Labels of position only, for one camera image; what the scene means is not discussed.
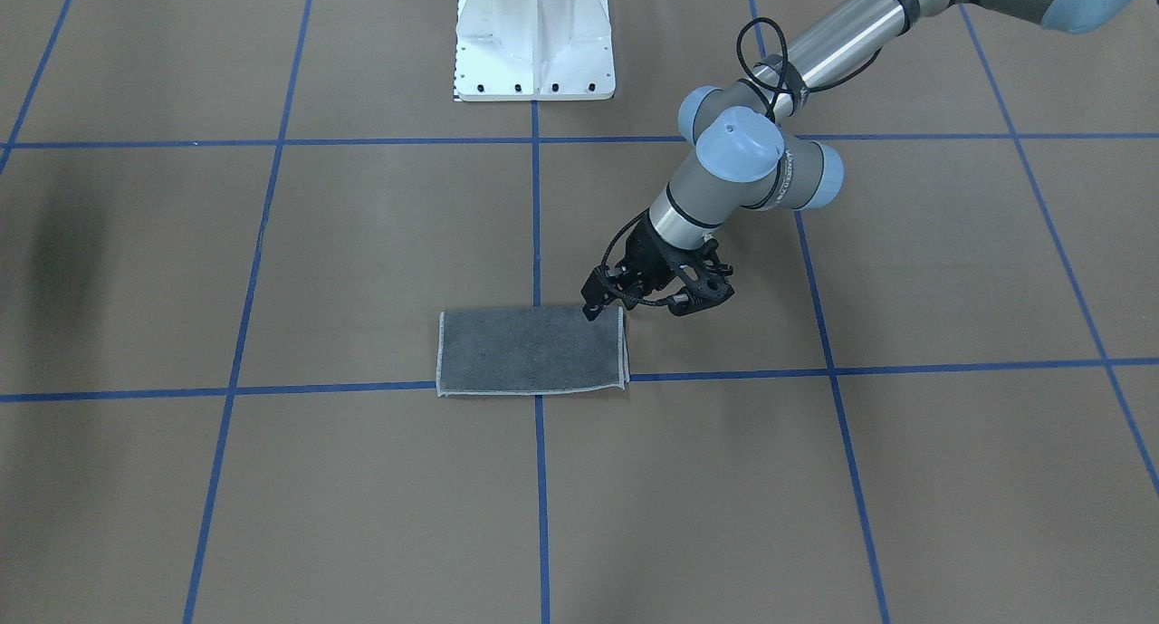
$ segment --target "blue tape line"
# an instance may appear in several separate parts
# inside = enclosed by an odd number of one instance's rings
[[[353,384],[291,384],[284,386],[239,386],[236,396],[298,396],[302,393],[364,393],[371,391],[435,390],[433,382],[359,382]]]
[[[539,306],[542,298],[540,288],[542,248],[539,218],[539,102],[531,101],[531,242],[532,242],[532,303]]]
[[[936,372],[1000,372],[1011,370],[1045,370],[1069,368],[1102,368],[1107,363],[1113,367],[1159,367],[1159,357],[1121,357],[1102,360],[1054,360],[1035,362],[981,362],[963,364],[916,364],[894,367],[837,367],[837,376],[888,376]],[[828,369],[782,369],[782,370],[736,370],[736,371],[697,371],[697,372],[642,372],[633,373],[632,382],[666,383],[666,382],[712,382],[734,379],[785,379],[793,377],[826,377]],[[351,384],[285,384],[268,386],[239,386],[236,396],[291,396],[298,393],[356,393],[374,391],[425,391],[435,390],[433,382],[360,382]],[[0,404],[20,402],[67,402],[73,400],[139,400],[156,398],[220,398],[226,396],[227,387],[209,389],[146,389],[129,391],[83,391],[59,393],[7,393],[0,394]]]
[[[799,138],[815,138],[828,142],[855,142],[862,138],[869,140],[905,142],[914,138],[931,138],[932,140],[960,140],[961,138],[1011,138],[1007,133],[829,133],[829,135],[802,135]]]
[[[749,0],[749,15],[753,20],[760,16],[760,12],[757,10],[757,0]],[[765,35],[760,32],[760,24],[757,24],[752,32],[757,34],[757,50],[760,51],[760,58],[764,59],[767,53],[765,53]]]
[[[257,291],[257,277],[262,266],[262,247],[265,240],[265,227],[270,220],[270,209],[274,204],[274,191],[277,188],[278,169],[282,165],[282,152],[286,129],[290,125],[290,111],[293,107],[294,84],[298,80],[298,67],[301,66],[301,52],[306,44],[306,29],[309,24],[309,10],[314,0],[305,0],[301,12],[301,23],[298,27],[298,42],[294,46],[293,64],[290,67],[290,80],[286,84],[285,103],[282,108],[282,124],[278,129],[278,145],[274,150],[274,161],[270,165],[270,180],[265,187],[265,201],[262,205],[262,219],[257,226],[257,241],[254,245],[254,257],[249,268],[249,283],[246,288],[246,303],[241,311],[241,324],[238,327],[238,342],[234,347],[233,364],[229,370],[229,385],[221,409],[221,426],[218,430],[217,448],[213,451],[213,467],[210,471],[210,482],[205,493],[205,509],[202,513],[202,527],[197,535],[197,551],[194,554],[194,568],[189,578],[189,593],[185,596],[183,624],[191,624],[197,605],[197,590],[201,583],[202,569],[205,563],[205,550],[209,546],[210,528],[213,523],[213,506],[217,501],[218,484],[221,478],[221,465],[225,462],[225,445],[229,435],[229,422],[233,418],[233,405],[238,393],[238,379],[241,376],[241,360],[246,353],[246,338],[249,334],[249,319],[254,309],[254,295]]]
[[[1113,367],[1154,367],[1159,365],[1159,357],[1128,357],[1109,360]]]
[[[632,382],[706,382],[714,379],[781,379],[787,377],[825,377],[829,371],[819,369],[787,370],[735,370],[700,372],[634,372]]]
[[[447,144],[531,144],[530,137],[363,137],[287,138],[286,146],[410,146]]]
[[[1159,138],[1159,133],[1018,133],[1018,138]]]
[[[1123,394],[1123,387],[1118,384],[1118,376],[1115,375],[1115,369],[1110,363],[1107,364],[1107,378],[1110,379],[1110,387],[1115,391],[1118,408],[1123,412],[1123,419],[1127,420],[1127,428],[1131,431],[1131,437],[1135,438],[1135,447],[1139,450],[1139,456],[1143,458],[1143,467],[1146,467],[1147,477],[1151,478],[1151,487],[1154,488],[1156,496],[1159,496],[1159,472],[1156,471],[1156,464],[1147,451],[1143,433],[1139,431],[1139,426],[1135,421],[1131,407],[1127,405],[1127,396]]]
[[[860,367],[833,369],[839,376],[914,375],[924,372],[985,372],[1005,370],[1040,370],[1062,368],[1102,368],[1102,360],[1057,360],[1042,362],[994,362],[978,364],[919,364],[896,367]]]
[[[539,102],[531,101],[531,239],[532,239],[532,303],[542,302],[542,248],[539,210]],[[535,396],[535,477],[539,492],[539,621],[552,622],[552,564],[551,527],[547,520],[547,441],[544,433],[544,397]]]
[[[986,73],[986,79],[990,80],[990,88],[994,93],[994,99],[998,100],[998,108],[1001,109],[1003,119],[1006,121],[1006,128],[1009,129],[1011,136],[1013,136],[1014,146],[1018,148],[1019,159],[1022,160],[1022,168],[1026,170],[1027,180],[1030,181],[1030,189],[1034,191],[1034,198],[1038,203],[1038,210],[1042,212],[1042,218],[1047,223],[1047,230],[1050,231],[1051,240],[1055,242],[1055,249],[1058,252],[1058,257],[1063,263],[1063,268],[1066,270],[1066,277],[1071,283],[1071,289],[1074,291],[1074,298],[1078,300],[1079,309],[1083,311],[1083,318],[1086,319],[1087,327],[1091,331],[1091,339],[1094,341],[1094,346],[1099,350],[1099,357],[1106,367],[1107,379],[1110,380],[1115,399],[1118,400],[1118,408],[1123,412],[1123,419],[1127,420],[1127,426],[1131,431],[1131,437],[1135,438],[1135,447],[1138,449],[1139,457],[1143,459],[1143,465],[1146,467],[1147,476],[1151,478],[1151,487],[1154,488],[1156,495],[1159,495],[1159,473],[1156,472],[1154,462],[1151,459],[1150,451],[1147,451],[1146,442],[1143,440],[1139,428],[1135,422],[1135,414],[1131,413],[1131,407],[1127,402],[1127,397],[1123,396],[1123,392],[1120,389],[1118,377],[1115,376],[1115,367],[1110,362],[1109,356],[1107,356],[1107,348],[1103,346],[1102,338],[1099,335],[1099,329],[1095,327],[1094,318],[1091,315],[1086,297],[1084,297],[1083,289],[1079,286],[1078,276],[1074,274],[1070,257],[1066,255],[1066,249],[1063,247],[1062,238],[1059,238],[1058,230],[1055,227],[1055,219],[1050,216],[1050,210],[1047,206],[1047,199],[1042,196],[1042,190],[1038,187],[1038,179],[1035,177],[1034,168],[1030,166],[1030,158],[1027,157],[1026,150],[1022,147],[1018,129],[1014,128],[1014,121],[1011,118],[1009,109],[1006,108],[1006,100],[1003,99],[1001,89],[998,87],[998,80],[994,79],[993,70],[990,67],[986,53],[982,49],[982,41],[978,39],[978,34],[974,29],[970,15],[965,12],[965,7],[963,5],[958,5],[957,8],[958,13],[962,15],[962,21],[965,23],[965,29],[970,34],[970,41],[974,42],[974,49],[978,53],[978,60],[982,61],[982,68]]]
[[[28,142],[13,148],[202,148],[203,146],[276,146],[276,138],[191,138],[190,140],[155,142]]]
[[[57,15],[57,23],[52,27],[52,35],[49,36],[49,43],[44,46],[44,53],[41,55],[41,63],[37,64],[36,72],[32,74],[32,82],[29,84],[28,92],[24,93],[24,102],[20,104],[20,113],[16,114],[16,122],[12,125],[12,133],[8,133],[8,147],[3,150],[3,153],[0,153],[0,174],[8,166],[8,158],[12,155],[12,145],[20,137],[20,129],[24,125],[24,117],[28,117],[28,109],[32,106],[32,97],[36,96],[36,88],[39,87],[41,78],[44,77],[44,68],[49,66],[52,49],[57,46],[57,38],[60,35],[61,27],[65,26],[65,17],[68,16],[71,5],[72,0],[65,0],[60,5],[60,13]]]
[[[541,144],[649,144],[684,142],[681,136],[541,137]]]
[[[749,0],[749,10],[756,19],[757,0]],[[760,29],[757,30],[757,43],[760,48],[761,57],[765,56],[765,42],[760,38]],[[817,290],[817,277],[812,268],[812,256],[809,254],[809,240],[806,237],[804,220],[800,212],[794,212],[796,222],[797,239],[801,244],[801,255],[804,260],[806,274],[809,281],[809,293],[812,296],[812,310],[817,318],[817,332],[821,335],[821,348],[825,355],[825,375],[829,376],[829,386],[833,394],[833,407],[837,409],[837,422],[841,429],[841,443],[845,447],[845,460],[850,467],[850,481],[853,484],[853,499],[858,506],[858,517],[861,521],[861,536],[865,538],[866,556],[869,560],[869,572],[873,574],[874,593],[877,596],[877,610],[881,612],[882,624],[890,624],[889,604],[885,601],[885,587],[881,579],[881,568],[877,565],[877,549],[873,542],[873,529],[869,525],[869,511],[866,508],[865,495],[861,489],[861,474],[858,471],[858,460],[853,451],[853,438],[850,435],[848,422],[845,418],[845,401],[841,399],[841,387],[834,372],[833,353],[829,342],[829,331],[825,327],[825,313],[821,306],[821,293]]]
[[[855,140],[971,140],[972,138],[1013,138],[1009,133],[806,133],[799,138],[818,142]],[[1076,138],[1076,140],[1099,140],[1116,138],[1159,138],[1159,133],[1019,133],[1019,138]],[[285,146],[438,146],[472,144],[531,144],[530,137],[380,137],[380,138],[286,138]],[[539,137],[546,144],[654,144],[684,142],[680,136],[611,136],[611,137]],[[54,150],[54,148],[209,148],[209,146],[277,146],[277,138],[191,138],[190,140],[154,142],[16,142],[0,143],[3,150]]]
[[[61,393],[9,393],[0,404],[71,402],[83,400],[146,400],[155,398],[220,398],[226,389],[145,389],[139,391],[78,391]]]
[[[539,486],[539,619],[552,624],[551,545],[547,520],[547,450],[544,435],[544,397],[535,396],[535,474]]]

